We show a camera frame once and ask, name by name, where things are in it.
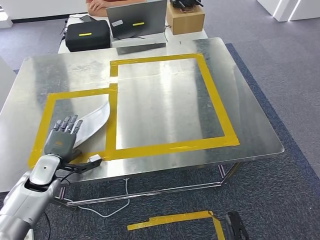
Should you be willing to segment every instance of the yellow tape rectangle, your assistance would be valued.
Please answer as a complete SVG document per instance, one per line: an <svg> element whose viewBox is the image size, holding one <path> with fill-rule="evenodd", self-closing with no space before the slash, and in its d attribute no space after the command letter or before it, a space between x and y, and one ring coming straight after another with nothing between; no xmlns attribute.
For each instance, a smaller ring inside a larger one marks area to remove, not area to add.
<svg viewBox="0 0 320 240"><path fill-rule="evenodd" d="M140 25L144 25L145 23L144 22L138 22L138 23L134 23L134 24L132 24L132 26L140 26Z"/></svg>
<svg viewBox="0 0 320 240"><path fill-rule="evenodd" d="M118 75L119 65L183 59L196 60L201 74L202 75L203 81L205 82L205 85L206 86L209 97L223 132L223 136L116 149L115 143L117 135L118 85L113 83L110 84L109 88L48 94L33 148L32 149L30 157L28 160L28 165L32 168L42 153L42 148L45 144L46 134L48 131L55 100L72 99L101 94L109 94L109 102L110 105L110 115L106 122L105 150L83 153L78 158L74 160L74 163L86 163L88 157L95 154L100 155L103 161L110 161L117 159L139 158L239 145L236 134L232 128L230 120L226 112L223 102L219 96L218 91L214 85L214 80L212 79L209 69L208 68L205 60L204 59L204 56L202 53L187 53L180 55L154 56L110 61L109 74L110 77L117 77Z"/></svg>
<svg viewBox="0 0 320 240"><path fill-rule="evenodd" d="M81 34L79 34L78 36L79 36L79 37L82 37L82 36L90 36L90 35L92 35L92 33L91 33L91 32L88 32L88 33L81 33Z"/></svg>

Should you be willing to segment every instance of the robot finger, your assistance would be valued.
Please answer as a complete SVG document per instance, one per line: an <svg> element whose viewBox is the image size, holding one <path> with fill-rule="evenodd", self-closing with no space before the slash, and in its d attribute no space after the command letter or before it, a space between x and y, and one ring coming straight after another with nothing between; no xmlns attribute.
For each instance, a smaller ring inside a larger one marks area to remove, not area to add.
<svg viewBox="0 0 320 240"><path fill-rule="evenodd" d="M56 130L56 131L58 131L59 130L59 128L60 127L60 125L61 125L61 120L57 120L55 124L54 124L54 126L53 127L53 129L54 130Z"/></svg>
<svg viewBox="0 0 320 240"><path fill-rule="evenodd" d="M76 114L75 115L73 115L71 118L70 122L69 123L68 127L66 128L66 132L71 133L71 131L72 130L72 128L75 125L75 120L77 120L77 118L78 118L78 115L76 115Z"/></svg>
<svg viewBox="0 0 320 240"><path fill-rule="evenodd" d="M78 131L79 130L80 126L82 124L82 122L83 122L82 120L78 120L78 123L74 128L72 134L77 134Z"/></svg>
<svg viewBox="0 0 320 240"><path fill-rule="evenodd" d="M67 116L64 119L64 121L62 123L61 127L59 129L60 132L64 132L65 129L67 127L68 123L70 121L70 116Z"/></svg>

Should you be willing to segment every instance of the black case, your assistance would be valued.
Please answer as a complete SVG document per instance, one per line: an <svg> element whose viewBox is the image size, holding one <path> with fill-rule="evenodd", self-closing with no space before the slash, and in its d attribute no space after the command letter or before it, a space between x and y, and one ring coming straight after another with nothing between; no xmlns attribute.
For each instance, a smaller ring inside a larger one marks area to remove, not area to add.
<svg viewBox="0 0 320 240"><path fill-rule="evenodd" d="M105 20L72 24L66 31L66 46L70 52L109 49L110 29Z"/></svg>

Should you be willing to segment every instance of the white table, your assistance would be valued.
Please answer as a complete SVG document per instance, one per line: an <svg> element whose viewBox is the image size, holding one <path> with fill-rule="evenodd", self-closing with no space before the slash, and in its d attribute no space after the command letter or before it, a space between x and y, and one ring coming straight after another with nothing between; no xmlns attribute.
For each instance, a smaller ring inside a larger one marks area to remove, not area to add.
<svg viewBox="0 0 320 240"><path fill-rule="evenodd" d="M68 22L66 23L66 27L71 25L71 24L78 24L78 23L82 23L82 20L80 20L80 17L83 17L85 14L72 14L70 15L68 19ZM109 19L107 17L99 17L99 16L93 16L93 18L96 20L105 20L107 21L108 24L110 26ZM179 34L179 35L173 35L171 30L167 27L165 29L165 36L168 39L168 42L179 42L179 41L185 41L185 40L196 40L196 39L208 39L206 32L202 29L202 31L198 32L192 32L192 33L186 33L186 34ZM160 44L160 43L166 43L167 40L165 37L165 33L156 33L156 34L150 34L150 35L144 35L140 36L141 38L126 38L126 39L122 39L122 40L115 40L113 39L112 36L111 36L112 41L112 48L121 48L121 47L130 47L130 46L139 46L139 45L148 45L148 44ZM63 40L59 48L59 51L57 53L59 54L63 54L63 53L69 53L70 51L66 46L66 41Z"/></svg>

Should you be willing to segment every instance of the gray laptop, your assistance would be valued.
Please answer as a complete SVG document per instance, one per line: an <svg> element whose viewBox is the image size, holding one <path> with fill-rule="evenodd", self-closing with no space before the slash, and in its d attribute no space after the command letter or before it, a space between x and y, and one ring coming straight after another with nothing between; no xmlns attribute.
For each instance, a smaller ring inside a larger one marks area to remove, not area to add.
<svg viewBox="0 0 320 240"><path fill-rule="evenodd" d="M135 38L165 31L168 0L106 8L114 39Z"/></svg>

